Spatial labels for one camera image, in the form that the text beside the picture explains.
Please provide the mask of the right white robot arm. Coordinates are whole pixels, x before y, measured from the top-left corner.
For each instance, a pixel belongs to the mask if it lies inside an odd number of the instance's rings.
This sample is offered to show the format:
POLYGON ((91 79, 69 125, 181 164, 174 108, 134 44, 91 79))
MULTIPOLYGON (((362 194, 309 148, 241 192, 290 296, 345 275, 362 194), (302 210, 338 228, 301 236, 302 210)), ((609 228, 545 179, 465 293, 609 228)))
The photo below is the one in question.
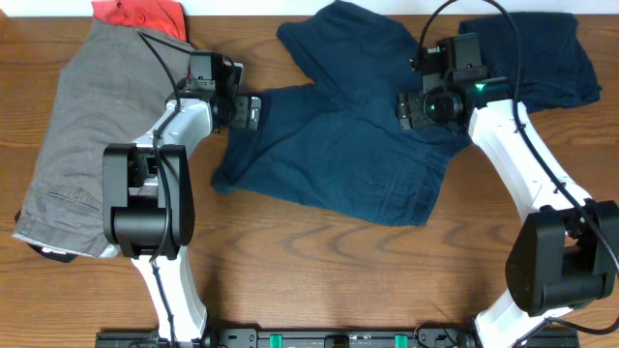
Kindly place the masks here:
POLYGON ((467 347, 560 347, 579 326, 566 315, 609 297, 618 275, 618 206, 597 201, 546 147, 515 84, 493 77, 478 37, 421 48, 411 62, 418 91, 398 95, 404 130, 464 131, 512 197, 521 229, 505 266, 506 291, 474 320, 467 347))

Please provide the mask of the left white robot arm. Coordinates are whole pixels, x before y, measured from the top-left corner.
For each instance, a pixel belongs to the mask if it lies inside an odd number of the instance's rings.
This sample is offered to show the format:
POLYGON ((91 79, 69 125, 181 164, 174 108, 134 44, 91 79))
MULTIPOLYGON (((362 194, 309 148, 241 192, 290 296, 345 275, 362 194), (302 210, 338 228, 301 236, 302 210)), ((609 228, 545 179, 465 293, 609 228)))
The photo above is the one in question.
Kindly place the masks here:
POLYGON ((212 347, 208 310, 188 256, 195 224, 189 158, 213 131, 255 131, 261 98, 242 95, 243 66, 214 52, 190 55, 161 118, 103 152, 103 231, 141 273, 159 318, 154 333, 101 333, 99 347, 212 347))

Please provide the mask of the blue shorts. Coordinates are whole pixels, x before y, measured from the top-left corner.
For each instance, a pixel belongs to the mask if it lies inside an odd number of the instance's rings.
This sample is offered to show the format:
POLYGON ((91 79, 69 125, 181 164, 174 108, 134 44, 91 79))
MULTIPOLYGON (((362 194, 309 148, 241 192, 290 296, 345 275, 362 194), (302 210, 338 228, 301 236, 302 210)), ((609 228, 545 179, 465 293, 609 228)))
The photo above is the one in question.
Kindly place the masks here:
POLYGON ((399 22, 337 1, 277 32, 309 84, 262 92, 257 130, 232 130, 212 187, 247 189, 387 226, 426 224, 469 137, 403 130, 417 42, 399 22))

